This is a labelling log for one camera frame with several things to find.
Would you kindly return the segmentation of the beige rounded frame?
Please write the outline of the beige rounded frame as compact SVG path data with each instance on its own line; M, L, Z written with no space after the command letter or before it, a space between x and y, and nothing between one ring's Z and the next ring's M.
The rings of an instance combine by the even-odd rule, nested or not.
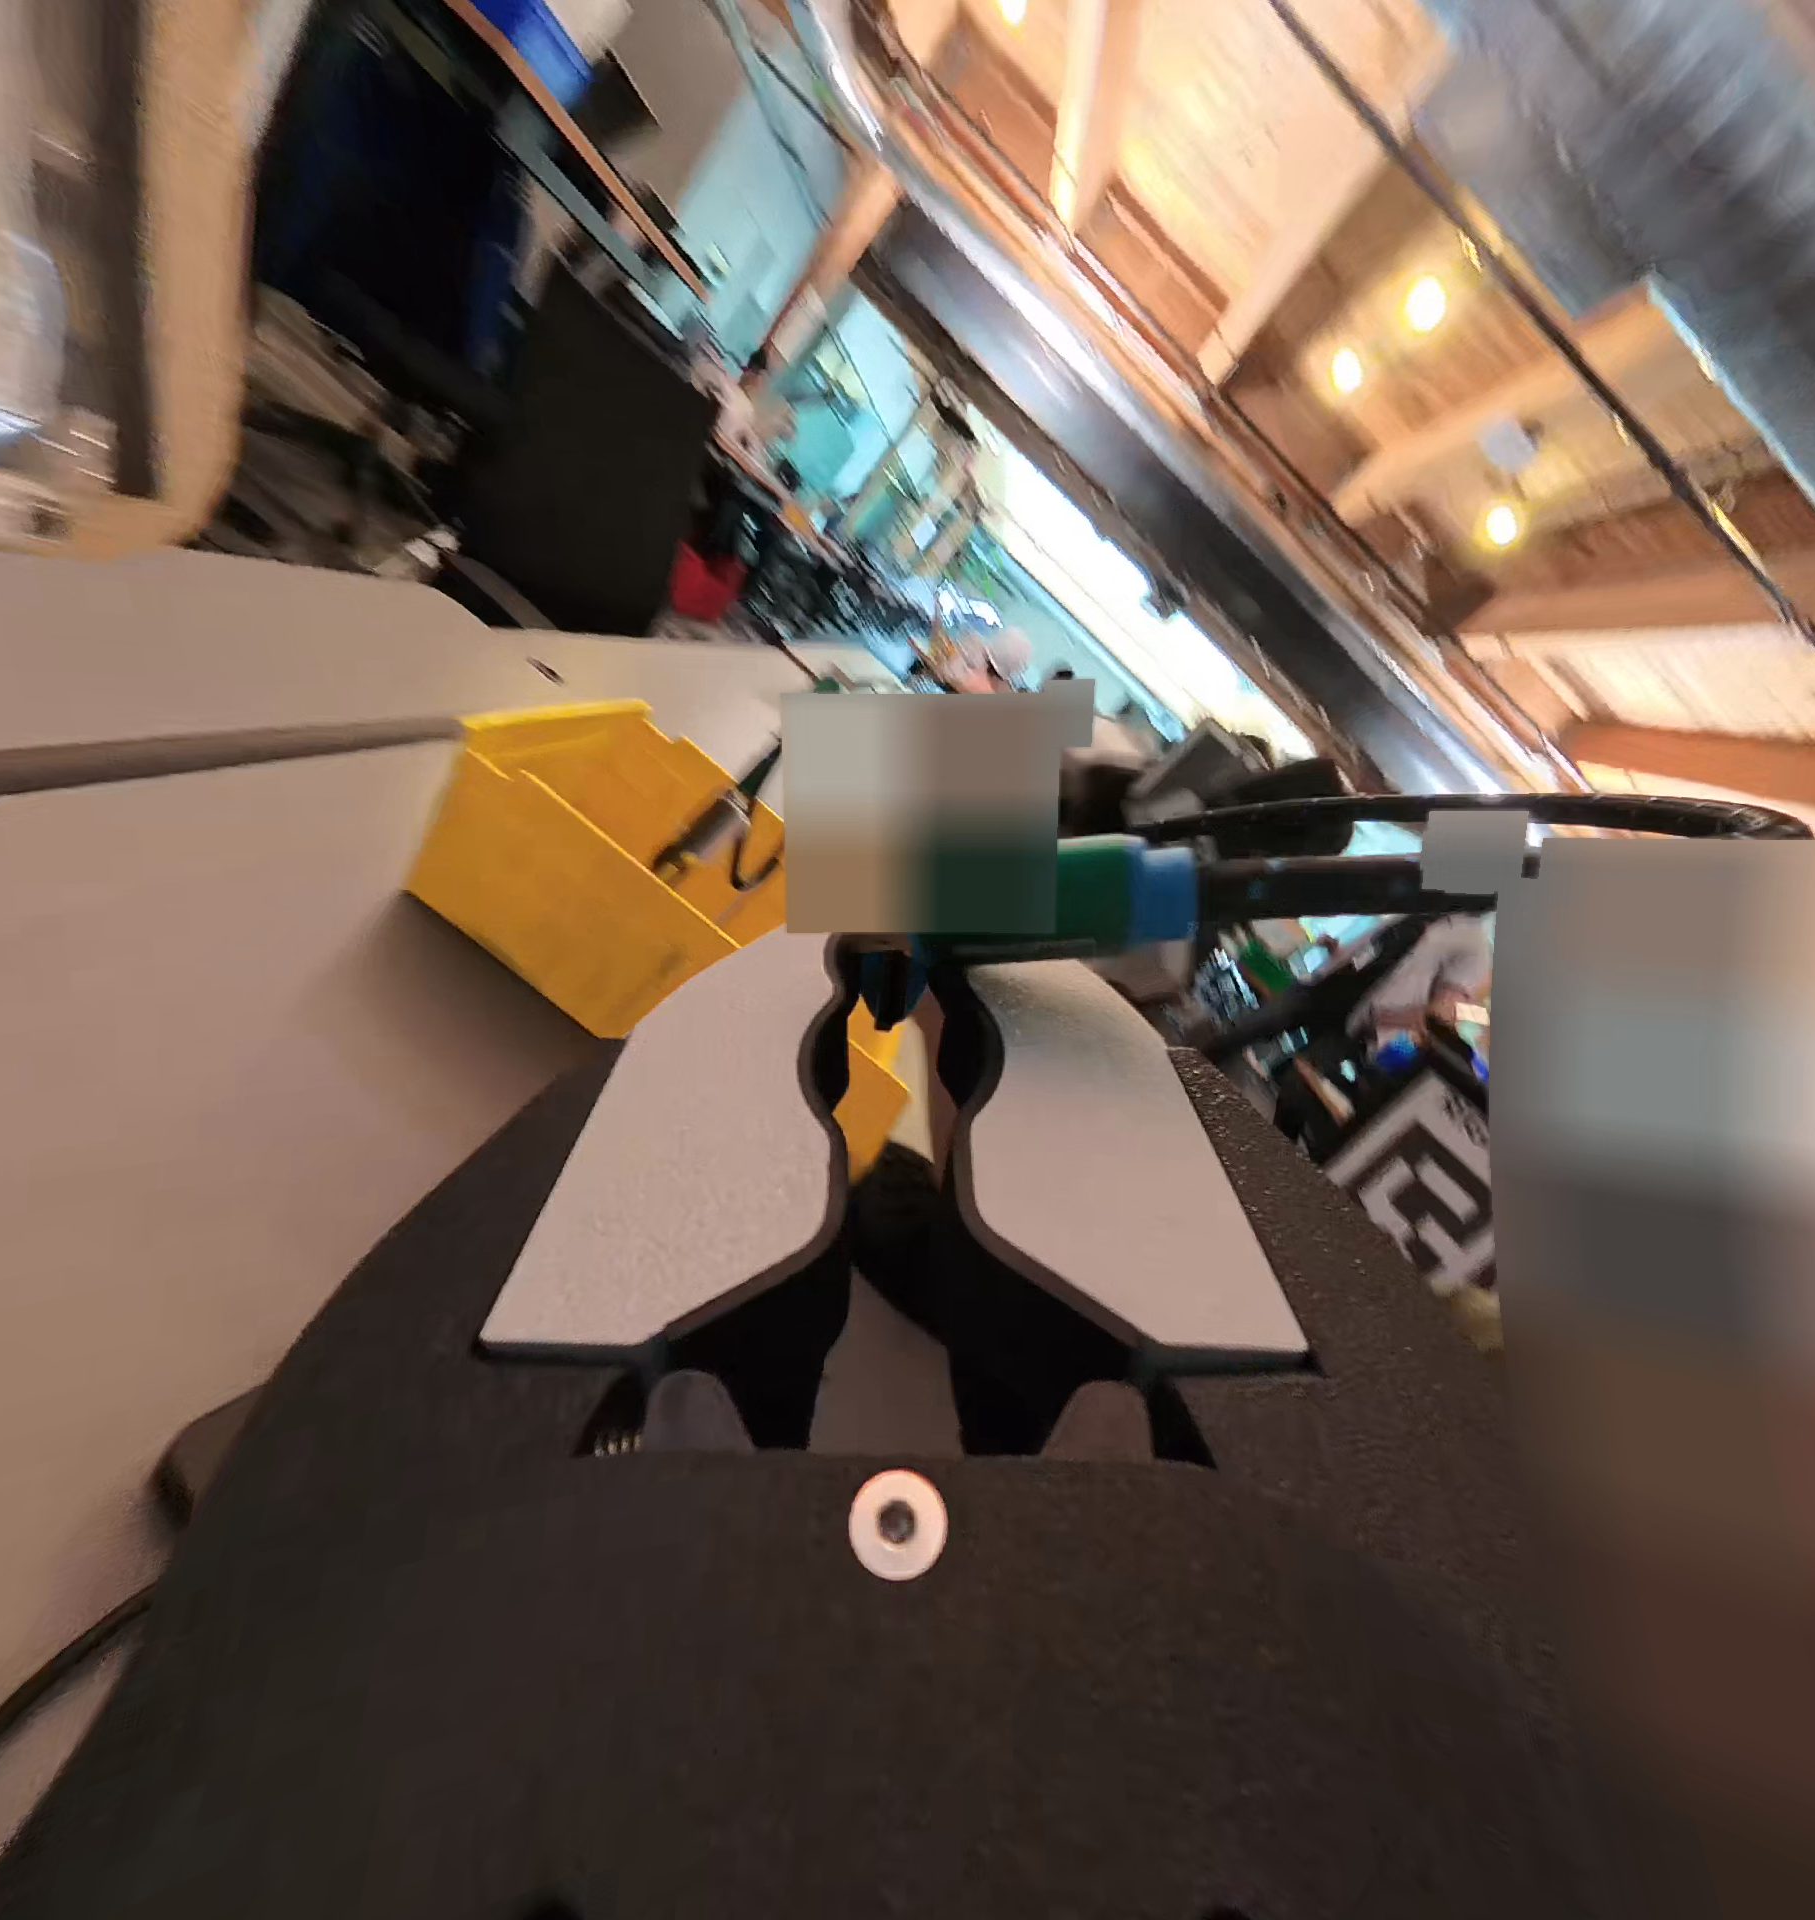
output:
M242 450L250 222L294 3L0 3L0 554L213 523Z

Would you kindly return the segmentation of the black hdmi cable green plug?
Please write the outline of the black hdmi cable green plug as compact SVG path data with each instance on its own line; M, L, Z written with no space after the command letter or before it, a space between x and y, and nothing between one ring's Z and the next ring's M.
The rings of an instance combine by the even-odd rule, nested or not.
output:
M1531 830L1678 843L1808 843L1765 803L1651 795L1337 795L1190 811L1137 832L986 843L906 858L883 926L839 929L839 971L877 1030L939 976L1198 943L1288 917L1442 917L1539 872Z

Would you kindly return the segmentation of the yellow plastic bin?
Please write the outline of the yellow plastic bin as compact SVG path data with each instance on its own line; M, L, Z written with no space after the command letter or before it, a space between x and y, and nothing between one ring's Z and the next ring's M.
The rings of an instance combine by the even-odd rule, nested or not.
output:
M508 971L603 1043L573 1151L631 1028L698 971L788 929L788 827L758 816L746 871L783 843L777 872L740 893L727 852L681 886L650 867L732 777L701 746L667 737L644 703L486 714L425 832L408 892L486 946ZM839 939L831 934L839 971ZM847 1141L847 1203L883 1160L907 1083L895 1077L906 1025L877 1030L844 971L847 1028L814 1039L825 1104Z

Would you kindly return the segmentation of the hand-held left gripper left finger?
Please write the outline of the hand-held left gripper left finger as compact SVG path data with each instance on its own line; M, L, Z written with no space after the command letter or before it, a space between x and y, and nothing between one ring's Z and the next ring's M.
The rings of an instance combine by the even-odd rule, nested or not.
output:
M480 1344L667 1357L794 1277L847 1208L814 1039L847 1028L825 932L770 932L698 971L621 1043Z

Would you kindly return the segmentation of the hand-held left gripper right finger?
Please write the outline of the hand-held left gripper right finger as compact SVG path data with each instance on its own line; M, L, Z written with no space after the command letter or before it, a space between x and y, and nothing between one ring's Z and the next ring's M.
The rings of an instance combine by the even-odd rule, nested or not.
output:
M1154 1372L1301 1371L1312 1342L1160 1033L1086 964L963 971L948 1188L986 1256Z

